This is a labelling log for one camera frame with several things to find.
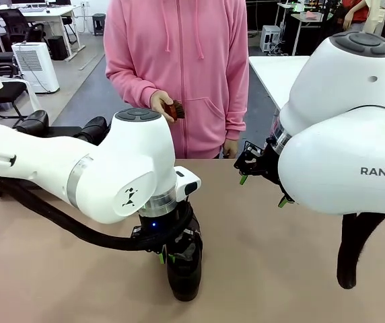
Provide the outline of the person's left hand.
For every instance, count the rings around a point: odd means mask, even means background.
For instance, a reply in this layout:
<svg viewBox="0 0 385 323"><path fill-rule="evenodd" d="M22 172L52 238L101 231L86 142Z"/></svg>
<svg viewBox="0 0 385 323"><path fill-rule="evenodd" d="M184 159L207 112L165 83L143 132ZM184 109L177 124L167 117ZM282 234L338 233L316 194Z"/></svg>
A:
<svg viewBox="0 0 385 323"><path fill-rule="evenodd" d="M222 156L224 159L235 159L238 153L238 141L226 139L223 144Z"/></svg>

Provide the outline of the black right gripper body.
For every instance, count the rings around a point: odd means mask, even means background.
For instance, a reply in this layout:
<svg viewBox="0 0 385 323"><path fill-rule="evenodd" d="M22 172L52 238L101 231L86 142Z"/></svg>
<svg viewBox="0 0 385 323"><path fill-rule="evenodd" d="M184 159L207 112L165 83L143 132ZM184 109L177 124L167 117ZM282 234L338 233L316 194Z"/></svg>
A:
<svg viewBox="0 0 385 323"><path fill-rule="evenodd" d="M279 182L278 161L279 154L271 145L266 144L262 154L257 159L258 174L271 182Z"/></svg>

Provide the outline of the person's right hand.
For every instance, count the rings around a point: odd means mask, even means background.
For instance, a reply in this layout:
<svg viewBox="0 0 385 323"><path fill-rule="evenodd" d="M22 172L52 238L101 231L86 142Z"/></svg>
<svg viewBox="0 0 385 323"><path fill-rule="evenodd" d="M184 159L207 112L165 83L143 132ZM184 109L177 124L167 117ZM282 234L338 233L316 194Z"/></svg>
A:
<svg viewBox="0 0 385 323"><path fill-rule="evenodd" d="M173 105L173 99L165 91L155 91L150 98L151 109L160 113L169 123L174 123L174 119L165 112L165 105Z"/></svg>

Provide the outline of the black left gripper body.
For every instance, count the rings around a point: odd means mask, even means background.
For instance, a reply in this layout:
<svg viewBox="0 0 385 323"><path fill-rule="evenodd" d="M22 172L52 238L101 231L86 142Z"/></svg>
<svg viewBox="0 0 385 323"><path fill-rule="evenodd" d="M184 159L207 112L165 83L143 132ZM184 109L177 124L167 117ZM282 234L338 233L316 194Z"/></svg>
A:
<svg viewBox="0 0 385 323"><path fill-rule="evenodd" d="M139 240L142 249L162 249L166 244L191 240L200 234L200 225L191 205L177 205L173 211L159 217L139 216L131 238Z"/></svg>

